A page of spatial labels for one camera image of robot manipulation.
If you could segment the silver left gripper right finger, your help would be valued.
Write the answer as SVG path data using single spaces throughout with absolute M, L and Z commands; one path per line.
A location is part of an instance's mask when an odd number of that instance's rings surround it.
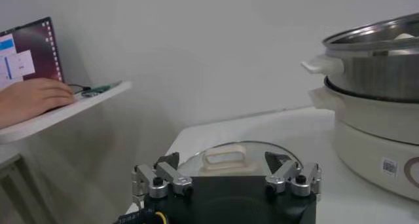
M 270 173 L 264 178 L 264 193 L 273 200 L 289 191 L 297 198 L 321 197 L 322 169 L 318 163 L 302 164 L 289 155 L 266 152 L 264 154 Z

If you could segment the bare person hand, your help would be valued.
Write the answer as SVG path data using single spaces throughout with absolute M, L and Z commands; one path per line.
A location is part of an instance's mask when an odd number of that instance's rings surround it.
M 53 79 L 30 79 L 1 90 L 1 128 L 75 102 L 72 89 Z

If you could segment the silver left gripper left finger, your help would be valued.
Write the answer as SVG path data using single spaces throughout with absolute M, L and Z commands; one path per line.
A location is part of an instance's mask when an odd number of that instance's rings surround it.
M 145 196 L 154 199 L 166 198 L 169 189 L 174 195 L 190 198 L 194 191 L 194 185 L 190 176 L 184 176 L 177 168 L 179 167 L 180 155 L 173 152 L 161 156 L 152 167 L 146 164 L 135 165 L 131 172 L 132 179 L 132 202 L 141 208 Z

